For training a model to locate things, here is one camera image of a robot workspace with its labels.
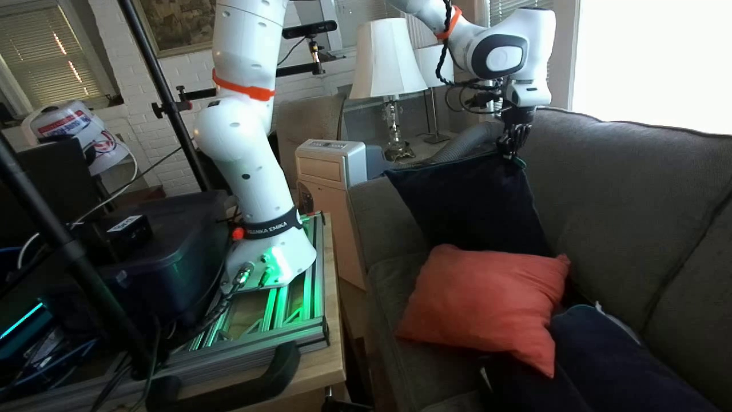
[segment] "navy pillow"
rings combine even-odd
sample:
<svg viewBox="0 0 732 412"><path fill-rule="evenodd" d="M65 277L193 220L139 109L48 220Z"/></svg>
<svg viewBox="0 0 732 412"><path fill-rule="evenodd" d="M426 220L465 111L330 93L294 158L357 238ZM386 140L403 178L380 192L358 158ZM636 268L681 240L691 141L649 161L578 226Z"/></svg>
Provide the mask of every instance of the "navy pillow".
<svg viewBox="0 0 732 412"><path fill-rule="evenodd" d="M558 364L597 412L715 410L594 307L553 315L550 334Z"/></svg>
<svg viewBox="0 0 732 412"><path fill-rule="evenodd" d="M430 244L550 255L519 159L490 152L386 176Z"/></svg>

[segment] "red pillow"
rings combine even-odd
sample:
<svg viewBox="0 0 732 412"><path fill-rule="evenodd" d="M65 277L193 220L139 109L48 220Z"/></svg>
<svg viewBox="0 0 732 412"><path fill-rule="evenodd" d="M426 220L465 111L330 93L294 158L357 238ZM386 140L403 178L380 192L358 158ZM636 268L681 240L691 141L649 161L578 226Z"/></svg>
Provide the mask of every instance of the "red pillow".
<svg viewBox="0 0 732 412"><path fill-rule="evenodd" d="M553 338L547 325L566 273L566 255L437 244L418 273L396 334L417 342L510 353L553 377Z"/></svg>

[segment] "white lamp shade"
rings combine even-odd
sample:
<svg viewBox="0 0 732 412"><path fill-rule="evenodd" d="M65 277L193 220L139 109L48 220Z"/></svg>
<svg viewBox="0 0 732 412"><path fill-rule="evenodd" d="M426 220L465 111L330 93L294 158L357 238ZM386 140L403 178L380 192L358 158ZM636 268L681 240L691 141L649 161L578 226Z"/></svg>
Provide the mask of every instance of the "white lamp shade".
<svg viewBox="0 0 732 412"><path fill-rule="evenodd" d="M438 54L441 54L441 42L417 49L417 63L418 63L418 71L420 71L423 80L428 83L428 86L444 86L444 83L435 73ZM444 52L438 76L449 83L454 80L454 67L453 67L453 57L449 49Z"/></svg>
<svg viewBox="0 0 732 412"><path fill-rule="evenodd" d="M428 89L404 17L380 17L362 24L349 99L397 95Z"/></svg>

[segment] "window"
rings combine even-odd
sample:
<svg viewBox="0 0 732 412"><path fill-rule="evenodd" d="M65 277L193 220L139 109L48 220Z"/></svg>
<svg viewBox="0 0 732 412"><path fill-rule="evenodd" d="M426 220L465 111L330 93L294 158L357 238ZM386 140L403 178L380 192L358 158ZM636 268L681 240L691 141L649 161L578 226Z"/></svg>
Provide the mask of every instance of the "window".
<svg viewBox="0 0 732 412"><path fill-rule="evenodd" d="M64 100L107 107L119 100L110 73L85 0L31 0L0 6L1 125Z"/></svg>
<svg viewBox="0 0 732 412"><path fill-rule="evenodd" d="M572 109L732 133L729 0L586 0Z"/></svg>

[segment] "couch armrest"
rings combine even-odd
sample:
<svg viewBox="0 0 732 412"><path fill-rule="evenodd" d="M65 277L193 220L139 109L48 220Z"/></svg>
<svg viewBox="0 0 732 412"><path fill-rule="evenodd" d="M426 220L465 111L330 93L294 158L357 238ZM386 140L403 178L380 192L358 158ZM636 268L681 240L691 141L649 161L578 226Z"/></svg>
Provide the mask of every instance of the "couch armrest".
<svg viewBox="0 0 732 412"><path fill-rule="evenodd" d="M348 192L348 207L363 273L376 261L428 250L418 223L386 176L355 184Z"/></svg>

